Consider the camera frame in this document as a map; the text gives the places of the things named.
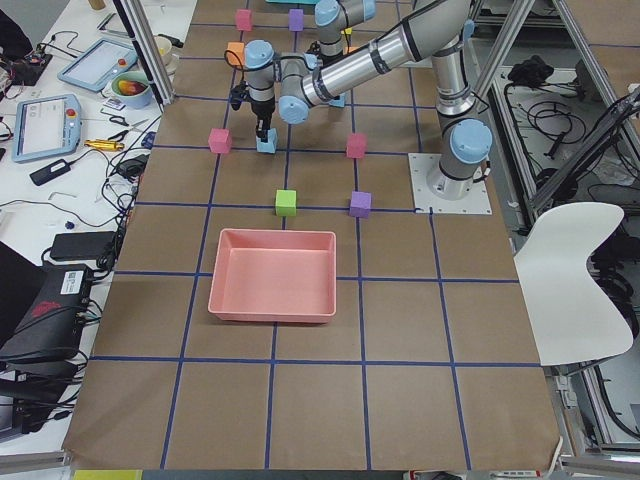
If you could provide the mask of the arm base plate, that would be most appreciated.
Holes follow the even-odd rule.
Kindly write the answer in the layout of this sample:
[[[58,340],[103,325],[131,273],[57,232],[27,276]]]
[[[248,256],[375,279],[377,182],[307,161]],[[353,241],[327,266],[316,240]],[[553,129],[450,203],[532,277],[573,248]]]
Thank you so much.
[[[467,180],[453,180],[440,169],[440,154],[409,153],[414,210],[424,214],[491,215],[492,208],[478,167]]]

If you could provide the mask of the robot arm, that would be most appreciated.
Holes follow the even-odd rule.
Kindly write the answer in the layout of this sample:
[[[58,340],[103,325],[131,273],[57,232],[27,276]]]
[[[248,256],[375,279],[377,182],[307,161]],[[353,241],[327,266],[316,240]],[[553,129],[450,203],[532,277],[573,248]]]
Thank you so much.
[[[345,29],[369,21],[375,15],[375,0],[320,0],[314,7],[314,21],[323,64],[329,65],[343,56]]]
[[[390,30],[351,53],[342,33],[374,18],[373,1],[319,1],[314,8],[318,34],[309,53],[279,53],[265,40],[246,44],[238,69],[240,83],[229,93],[239,109],[247,102],[256,117],[256,147],[275,144],[273,115],[290,125],[305,122],[311,108],[390,73],[408,62],[429,59],[436,75],[436,110],[444,141],[438,163],[425,180],[429,191],[448,201],[467,196],[483,181],[480,165],[493,143],[489,128],[471,114],[475,99],[466,79],[464,44],[475,24],[468,1],[417,1]]]

